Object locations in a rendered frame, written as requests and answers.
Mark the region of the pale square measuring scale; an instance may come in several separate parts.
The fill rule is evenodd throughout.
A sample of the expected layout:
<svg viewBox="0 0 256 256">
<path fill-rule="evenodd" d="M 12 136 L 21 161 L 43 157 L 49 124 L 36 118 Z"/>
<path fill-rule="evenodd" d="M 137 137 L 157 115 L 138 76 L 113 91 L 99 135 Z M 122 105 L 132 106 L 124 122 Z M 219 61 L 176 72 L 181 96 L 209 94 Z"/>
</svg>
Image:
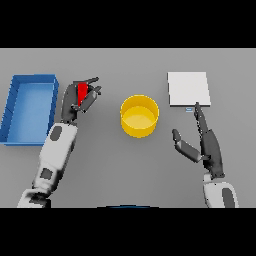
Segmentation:
<svg viewBox="0 0 256 256">
<path fill-rule="evenodd" d="M 167 84 L 171 107 L 192 108 L 196 103 L 211 106 L 205 72 L 168 72 Z"/>
</svg>

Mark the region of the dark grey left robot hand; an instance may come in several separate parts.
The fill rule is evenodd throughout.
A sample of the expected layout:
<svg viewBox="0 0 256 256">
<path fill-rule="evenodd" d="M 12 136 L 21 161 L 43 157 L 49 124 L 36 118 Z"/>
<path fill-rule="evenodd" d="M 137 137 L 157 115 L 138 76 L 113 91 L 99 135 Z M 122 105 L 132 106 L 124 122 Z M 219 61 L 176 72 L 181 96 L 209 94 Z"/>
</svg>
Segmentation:
<svg viewBox="0 0 256 256">
<path fill-rule="evenodd" d="M 93 86 L 93 83 L 99 80 L 98 77 L 86 79 L 83 81 L 74 81 L 68 85 L 62 100 L 61 122 L 71 124 L 77 119 L 77 113 L 86 113 L 87 110 L 96 101 L 97 96 L 101 94 L 101 86 Z M 88 83 L 88 94 L 83 100 L 81 106 L 78 106 L 78 83 Z"/>
</svg>

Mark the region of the red beaker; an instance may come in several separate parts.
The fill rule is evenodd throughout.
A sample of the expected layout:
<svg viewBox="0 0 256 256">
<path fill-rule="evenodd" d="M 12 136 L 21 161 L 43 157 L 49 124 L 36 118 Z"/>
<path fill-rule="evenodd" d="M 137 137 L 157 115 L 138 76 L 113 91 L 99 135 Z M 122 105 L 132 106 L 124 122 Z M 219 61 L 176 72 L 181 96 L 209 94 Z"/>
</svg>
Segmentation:
<svg viewBox="0 0 256 256">
<path fill-rule="evenodd" d="M 83 100 L 86 98 L 88 94 L 88 83 L 87 82 L 79 82 L 78 83 L 78 106 L 81 106 Z"/>
</svg>

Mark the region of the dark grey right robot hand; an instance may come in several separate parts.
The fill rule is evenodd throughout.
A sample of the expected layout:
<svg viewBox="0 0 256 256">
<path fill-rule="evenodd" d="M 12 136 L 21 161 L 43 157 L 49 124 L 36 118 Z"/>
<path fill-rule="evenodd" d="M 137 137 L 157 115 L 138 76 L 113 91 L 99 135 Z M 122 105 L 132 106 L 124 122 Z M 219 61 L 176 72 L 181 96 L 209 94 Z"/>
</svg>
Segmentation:
<svg viewBox="0 0 256 256">
<path fill-rule="evenodd" d="M 200 138 L 201 151 L 191 146 L 181 138 L 177 129 L 172 130 L 175 149 L 194 163 L 203 162 L 203 167 L 208 170 L 213 179 L 224 178 L 221 149 L 216 135 L 209 129 L 205 115 L 199 103 L 195 104 L 194 116 Z"/>
</svg>

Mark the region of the blue tray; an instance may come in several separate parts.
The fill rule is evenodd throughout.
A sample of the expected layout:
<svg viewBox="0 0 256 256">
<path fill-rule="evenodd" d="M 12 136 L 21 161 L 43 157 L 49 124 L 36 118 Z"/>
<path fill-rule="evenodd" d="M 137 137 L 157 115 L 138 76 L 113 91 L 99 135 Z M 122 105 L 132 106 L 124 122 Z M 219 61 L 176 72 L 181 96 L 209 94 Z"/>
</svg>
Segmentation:
<svg viewBox="0 0 256 256">
<path fill-rule="evenodd" d="M 54 123 L 55 74 L 13 75 L 0 124 L 0 144 L 42 146 Z"/>
</svg>

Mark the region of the yellow bowl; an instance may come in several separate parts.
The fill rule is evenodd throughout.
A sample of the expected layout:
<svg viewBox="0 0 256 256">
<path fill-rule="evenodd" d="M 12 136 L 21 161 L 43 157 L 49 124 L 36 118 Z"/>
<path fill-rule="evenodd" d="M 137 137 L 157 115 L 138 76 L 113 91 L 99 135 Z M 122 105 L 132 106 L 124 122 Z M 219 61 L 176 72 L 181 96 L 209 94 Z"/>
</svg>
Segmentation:
<svg viewBox="0 0 256 256">
<path fill-rule="evenodd" d="M 159 107 L 152 98 L 135 94 L 120 107 L 120 125 L 129 136 L 144 138 L 155 130 L 159 115 Z"/>
</svg>

